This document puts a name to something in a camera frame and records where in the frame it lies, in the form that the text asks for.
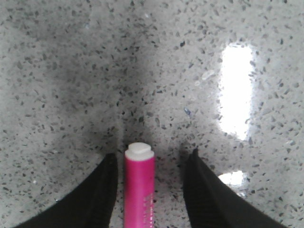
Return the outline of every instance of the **floor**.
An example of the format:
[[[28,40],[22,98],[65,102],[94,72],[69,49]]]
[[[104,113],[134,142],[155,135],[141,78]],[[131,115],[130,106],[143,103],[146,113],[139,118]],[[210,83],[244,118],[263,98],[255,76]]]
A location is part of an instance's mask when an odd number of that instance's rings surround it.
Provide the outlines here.
[[[155,227],[190,228],[183,154],[304,227],[304,1],[0,2],[0,227],[38,214],[108,152],[157,156]]]

